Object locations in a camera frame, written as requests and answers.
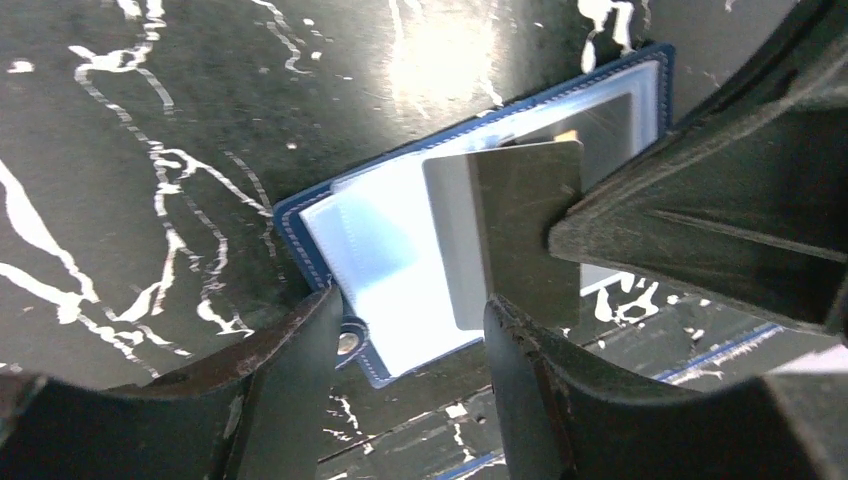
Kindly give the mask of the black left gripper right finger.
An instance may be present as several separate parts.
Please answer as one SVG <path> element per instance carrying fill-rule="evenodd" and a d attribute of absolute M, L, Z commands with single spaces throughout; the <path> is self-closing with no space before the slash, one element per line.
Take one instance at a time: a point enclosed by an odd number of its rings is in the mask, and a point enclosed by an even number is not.
<path fill-rule="evenodd" d="M 843 479 L 847 377 L 764 374 L 701 393 L 611 364 L 500 295 L 484 313 L 514 479 Z"/>

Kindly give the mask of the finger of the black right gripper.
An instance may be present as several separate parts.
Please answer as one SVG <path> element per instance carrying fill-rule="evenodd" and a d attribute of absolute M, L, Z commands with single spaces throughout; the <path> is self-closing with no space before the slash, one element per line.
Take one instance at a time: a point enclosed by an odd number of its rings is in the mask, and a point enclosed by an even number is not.
<path fill-rule="evenodd" d="M 549 233 L 561 259 L 847 331 L 847 5 L 803 1 L 685 123 Z"/>

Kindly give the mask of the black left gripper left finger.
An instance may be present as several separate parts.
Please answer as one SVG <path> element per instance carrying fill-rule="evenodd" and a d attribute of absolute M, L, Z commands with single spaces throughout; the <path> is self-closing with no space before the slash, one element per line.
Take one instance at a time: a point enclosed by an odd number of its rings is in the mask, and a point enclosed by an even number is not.
<path fill-rule="evenodd" d="M 5 479 L 312 479 L 336 365 L 334 287 L 143 386 L 1 378 Z"/>

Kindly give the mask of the blue leather card holder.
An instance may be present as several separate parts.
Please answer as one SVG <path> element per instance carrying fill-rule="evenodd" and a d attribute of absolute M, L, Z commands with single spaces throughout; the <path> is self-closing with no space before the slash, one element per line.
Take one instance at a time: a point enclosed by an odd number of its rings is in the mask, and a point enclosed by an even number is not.
<path fill-rule="evenodd" d="M 380 389 L 478 342 L 458 326 L 423 175 L 432 158 L 499 148 L 605 100 L 632 98 L 630 153 L 662 135 L 672 114 L 675 50 L 654 44 L 590 73 L 486 111 L 280 202 L 272 218 L 313 290 L 338 286 L 342 330 L 358 345 L 337 357 Z"/>

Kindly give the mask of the black card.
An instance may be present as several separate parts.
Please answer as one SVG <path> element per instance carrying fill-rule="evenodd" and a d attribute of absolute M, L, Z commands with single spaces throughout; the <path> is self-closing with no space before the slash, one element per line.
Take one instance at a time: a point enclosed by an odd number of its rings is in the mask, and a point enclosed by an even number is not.
<path fill-rule="evenodd" d="M 577 321 L 581 267 L 548 234 L 581 194 L 583 146 L 550 141 L 429 158 L 422 164 L 457 327 L 480 330 L 499 294 L 545 327 Z"/>
<path fill-rule="evenodd" d="M 632 95 L 622 94 L 579 110 L 500 146 L 578 141 L 583 146 L 581 192 L 585 193 L 632 155 Z"/>

